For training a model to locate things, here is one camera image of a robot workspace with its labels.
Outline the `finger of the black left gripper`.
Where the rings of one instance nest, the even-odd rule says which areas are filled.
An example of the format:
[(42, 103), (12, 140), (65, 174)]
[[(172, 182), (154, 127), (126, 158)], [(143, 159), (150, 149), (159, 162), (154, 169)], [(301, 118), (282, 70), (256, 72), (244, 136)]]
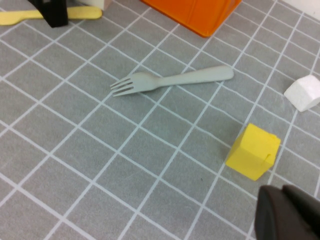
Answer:
[(28, 2), (41, 13), (51, 28), (68, 25), (66, 0), (28, 0)]

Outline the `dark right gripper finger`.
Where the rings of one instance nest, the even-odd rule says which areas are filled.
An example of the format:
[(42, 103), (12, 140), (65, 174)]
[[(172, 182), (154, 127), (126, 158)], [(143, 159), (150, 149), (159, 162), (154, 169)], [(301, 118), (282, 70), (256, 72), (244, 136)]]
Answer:
[(318, 240), (320, 201), (294, 185), (259, 188), (254, 231), (258, 240)]

